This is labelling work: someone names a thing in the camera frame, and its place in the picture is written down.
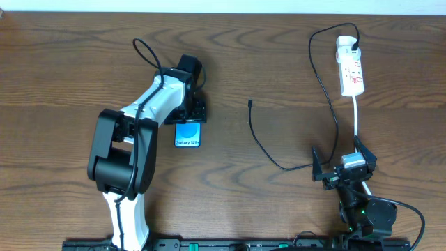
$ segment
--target white cable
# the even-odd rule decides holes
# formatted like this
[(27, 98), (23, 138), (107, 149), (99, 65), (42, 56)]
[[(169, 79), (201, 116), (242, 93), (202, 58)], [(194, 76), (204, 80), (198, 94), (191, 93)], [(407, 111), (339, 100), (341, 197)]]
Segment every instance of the white cable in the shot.
[(353, 114), (354, 114), (354, 135), (357, 136), (357, 103), (356, 103), (356, 96), (351, 96), (351, 98), (353, 99)]
[[(356, 103), (356, 96), (351, 96), (351, 98), (353, 99), (353, 114), (354, 114), (354, 132), (355, 132), (355, 136), (357, 136), (357, 103)], [(369, 186), (367, 186), (367, 184), (365, 183), (365, 181), (362, 182), (362, 187), (364, 188), (364, 191), (368, 194), (371, 195), (371, 191), (369, 189)]]

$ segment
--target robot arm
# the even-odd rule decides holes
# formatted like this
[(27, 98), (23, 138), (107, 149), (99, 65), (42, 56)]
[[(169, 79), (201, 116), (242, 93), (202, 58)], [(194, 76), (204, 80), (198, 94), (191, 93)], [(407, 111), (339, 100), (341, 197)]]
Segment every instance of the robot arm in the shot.
[(206, 122), (203, 101), (194, 98), (201, 63), (193, 56), (183, 55), (177, 68), (163, 68), (164, 85), (145, 104), (138, 122), (137, 174), (128, 196), (118, 207), (118, 199), (128, 186), (132, 173), (132, 152), (113, 147), (112, 142), (134, 144), (134, 123), (138, 105), (152, 94), (161, 83), (156, 72), (151, 87), (131, 105), (120, 111), (105, 109), (98, 117), (91, 149), (88, 176), (96, 181), (111, 211), (114, 228), (112, 243), (126, 250), (141, 250), (147, 240), (149, 228), (144, 217), (144, 193), (155, 171), (157, 132), (164, 122)]

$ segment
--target black bracket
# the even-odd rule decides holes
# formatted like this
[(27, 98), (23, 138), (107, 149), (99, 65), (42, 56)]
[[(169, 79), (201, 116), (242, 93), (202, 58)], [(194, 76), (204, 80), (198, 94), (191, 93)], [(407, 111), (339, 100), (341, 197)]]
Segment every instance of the black bracket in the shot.
[(172, 77), (177, 77), (184, 82), (186, 89), (183, 103), (167, 116), (164, 124), (206, 123), (206, 102), (194, 95), (201, 68), (198, 58), (182, 55), (175, 70), (165, 71), (166, 75), (175, 74)]

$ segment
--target power strip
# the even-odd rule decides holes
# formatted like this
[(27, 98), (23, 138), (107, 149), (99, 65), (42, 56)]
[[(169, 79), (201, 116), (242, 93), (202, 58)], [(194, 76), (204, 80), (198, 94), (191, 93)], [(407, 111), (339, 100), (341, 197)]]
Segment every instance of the power strip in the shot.
[(360, 95), (364, 92), (362, 78), (361, 50), (352, 50), (357, 41), (352, 36), (340, 36), (336, 40), (336, 61), (339, 64), (341, 94), (346, 97)]

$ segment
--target wood grain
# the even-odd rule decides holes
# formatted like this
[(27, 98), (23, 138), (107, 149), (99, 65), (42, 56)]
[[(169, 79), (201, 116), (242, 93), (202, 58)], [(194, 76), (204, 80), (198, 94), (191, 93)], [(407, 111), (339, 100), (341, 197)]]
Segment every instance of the wood grain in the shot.
[[(309, 36), (340, 22), (360, 28), (366, 91), (360, 136), (378, 156), (369, 186), (421, 210), (417, 250), (446, 244), (446, 17), (367, 15), (180, 15), (5, 13), (0, 20), (0, 249), (60, 250), (67, 238), (112, 234), (109, 209), (86, 165), (99, 112), (120, 109), (151, 84), (154, 69), (135, 53), (149, 43), (166, 66), (181, 54), (206, 66), (208, 123), (199, 149), (174, 148), (160, 129), (157, 169), (146, 193), (151, 229), (184, 238), (292, 238), (304, 230), (346, 230), (337, 194), (311, 170), (280, 163), (330, 151), (334, 125), (308, 62)], [(352, 151), (351, 99), (341, 97), (334, 43), (348, 27), (321, 34), (314, 62), (339, 117), (336, 158)], [(420, 220), (401, 208), (393, 236), (412, 242)]]

